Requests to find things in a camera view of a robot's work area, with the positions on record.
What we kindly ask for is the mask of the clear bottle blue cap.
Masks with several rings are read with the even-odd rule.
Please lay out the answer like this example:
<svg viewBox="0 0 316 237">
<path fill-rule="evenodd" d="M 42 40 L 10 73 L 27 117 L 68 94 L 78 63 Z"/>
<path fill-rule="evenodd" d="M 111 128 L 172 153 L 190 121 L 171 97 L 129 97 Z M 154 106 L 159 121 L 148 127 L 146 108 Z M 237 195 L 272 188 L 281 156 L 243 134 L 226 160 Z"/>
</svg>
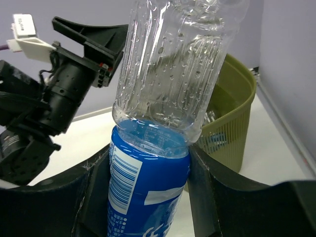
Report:
<svg viewBox="0 0 316 237">
<path fill-rule="evenodd" d="M 138 0 L 112 108 L 108 236 L 167 235 L 247 0 Z"/>
</svg>

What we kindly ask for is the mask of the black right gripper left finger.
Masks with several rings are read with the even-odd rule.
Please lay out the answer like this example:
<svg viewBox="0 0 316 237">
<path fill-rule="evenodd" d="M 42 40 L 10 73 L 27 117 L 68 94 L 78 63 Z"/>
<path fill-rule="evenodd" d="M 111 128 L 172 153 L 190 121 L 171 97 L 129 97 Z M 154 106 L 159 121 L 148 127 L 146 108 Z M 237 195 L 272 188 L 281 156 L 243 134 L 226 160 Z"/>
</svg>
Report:
<svg viewBox="0 0 316 237">
<path fill-rule="evenodd" d="M 109 146 L 34 186 L 0 191 L 2 237 L 105 237 Z"/>
</svg>

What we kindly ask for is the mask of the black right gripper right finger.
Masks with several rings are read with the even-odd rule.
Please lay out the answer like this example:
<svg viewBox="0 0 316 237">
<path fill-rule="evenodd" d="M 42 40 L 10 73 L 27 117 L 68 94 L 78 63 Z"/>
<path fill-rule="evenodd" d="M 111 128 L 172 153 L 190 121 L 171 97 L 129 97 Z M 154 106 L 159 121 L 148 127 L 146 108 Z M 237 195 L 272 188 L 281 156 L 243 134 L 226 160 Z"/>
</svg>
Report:
<svg viewBox="0 0 316 237">
<path fill-rule="evenodd" d="M 246 178 L 191 145 L 188 188 L 197 237 L 313 237 L 316 183 L 266 185 Z"/>
</svg>

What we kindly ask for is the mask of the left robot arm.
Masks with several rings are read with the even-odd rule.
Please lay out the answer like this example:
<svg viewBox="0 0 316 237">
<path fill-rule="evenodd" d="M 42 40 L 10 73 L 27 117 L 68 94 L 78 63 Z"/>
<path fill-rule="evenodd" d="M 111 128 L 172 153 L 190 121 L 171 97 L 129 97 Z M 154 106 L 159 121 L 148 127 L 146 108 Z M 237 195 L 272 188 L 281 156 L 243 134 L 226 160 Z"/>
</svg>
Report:
<svg viewBox="0 0 316 237">
<path fill-rule="evenodd" d="M 17 186 L 29 184 L 60 150 L 53 136 L 65 133 L 91 87 L 107 87 L 123 57 L 127 25 L 89 26 L 60 17 L 55 31 L 83 46 L 83 56 L 38 37 L 30 14 L 14 14 L 12 52 L 46 62 L 35 80 L 12 64 L 0 62 L 0 178 Z"/>
</svg>

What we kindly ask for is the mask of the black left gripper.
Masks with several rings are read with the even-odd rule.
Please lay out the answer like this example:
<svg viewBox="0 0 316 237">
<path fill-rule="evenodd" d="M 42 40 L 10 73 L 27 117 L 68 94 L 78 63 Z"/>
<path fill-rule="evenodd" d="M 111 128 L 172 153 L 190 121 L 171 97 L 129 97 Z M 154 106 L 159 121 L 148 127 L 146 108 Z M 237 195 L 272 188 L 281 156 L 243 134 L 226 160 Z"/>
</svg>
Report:
<svg viewBox="0 0 316 237">
<path fill-rule="evenodd" d="M 57 69 L 43 95 L 49 108 L 39 109 L 39 123 L 44 133 L 56 136 L 67 131 L 91 86 L 109 86 L 123 57 L 128 25 L 89 26 L 54 17 L 52 26 L 84 48 L 84 57 L 60 46 L 51 52 Z"/>
</svg>

